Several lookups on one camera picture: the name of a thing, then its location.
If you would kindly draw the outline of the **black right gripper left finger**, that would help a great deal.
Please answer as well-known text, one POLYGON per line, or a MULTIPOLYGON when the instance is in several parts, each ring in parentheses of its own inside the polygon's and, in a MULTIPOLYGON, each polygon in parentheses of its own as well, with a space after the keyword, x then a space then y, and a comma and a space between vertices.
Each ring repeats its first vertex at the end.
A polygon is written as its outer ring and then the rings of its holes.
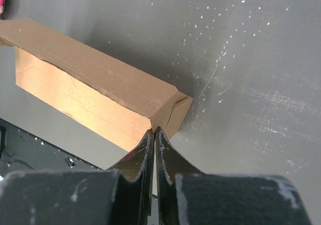
POLYGON ((1 224, 147 224, 154 133, 106 170, 15 171, 1 181, 1 224))

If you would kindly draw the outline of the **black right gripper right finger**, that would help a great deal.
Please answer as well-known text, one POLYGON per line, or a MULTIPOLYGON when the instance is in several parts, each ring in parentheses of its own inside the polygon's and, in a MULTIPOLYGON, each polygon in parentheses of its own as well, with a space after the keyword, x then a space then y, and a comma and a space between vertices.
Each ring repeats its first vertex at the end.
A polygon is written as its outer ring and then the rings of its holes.
POLYGON ((155 133, 160 224, 310 224, 295 186, 262 174, 206 174, 155 133))

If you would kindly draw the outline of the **brown cardboard box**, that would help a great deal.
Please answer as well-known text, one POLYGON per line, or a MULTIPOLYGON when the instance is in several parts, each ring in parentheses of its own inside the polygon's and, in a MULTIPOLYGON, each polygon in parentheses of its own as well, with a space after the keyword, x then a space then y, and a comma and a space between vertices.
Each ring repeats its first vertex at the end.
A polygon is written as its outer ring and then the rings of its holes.
POLYGON ((193 99, 175 86, 36 21, 1 21, 16 85, 120 148, 180 129, 193 99))

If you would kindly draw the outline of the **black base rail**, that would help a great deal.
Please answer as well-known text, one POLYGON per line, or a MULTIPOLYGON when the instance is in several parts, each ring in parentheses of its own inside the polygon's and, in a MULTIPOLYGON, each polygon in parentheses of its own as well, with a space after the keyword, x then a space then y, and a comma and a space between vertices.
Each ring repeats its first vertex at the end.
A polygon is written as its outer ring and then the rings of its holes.
POLYGON ((1 179, 18 170, 99 168, 1 119, 1 179))

